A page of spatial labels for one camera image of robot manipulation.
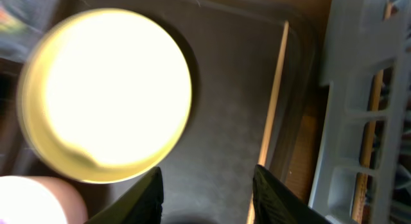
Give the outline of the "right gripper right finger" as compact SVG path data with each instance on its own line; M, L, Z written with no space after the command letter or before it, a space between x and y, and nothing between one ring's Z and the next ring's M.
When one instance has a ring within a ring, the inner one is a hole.
M254 168L252 190L256 224L329 224L259 164Z

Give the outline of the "white bowl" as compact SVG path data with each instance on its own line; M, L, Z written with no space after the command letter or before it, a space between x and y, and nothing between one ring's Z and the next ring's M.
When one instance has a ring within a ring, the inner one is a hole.
M88 213L80 193L54 177L1 177L1 223L85 223Z

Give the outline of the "green snack wrapper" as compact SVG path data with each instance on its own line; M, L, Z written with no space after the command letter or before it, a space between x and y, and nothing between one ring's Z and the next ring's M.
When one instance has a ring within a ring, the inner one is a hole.
M1 1L1 33L11 35L22 33L30 21L26 3L8 4Z

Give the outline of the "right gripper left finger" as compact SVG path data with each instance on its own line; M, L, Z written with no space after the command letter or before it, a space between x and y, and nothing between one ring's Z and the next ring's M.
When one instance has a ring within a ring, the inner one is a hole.
M163 202L162 172L156 166L86 224L160 224Z

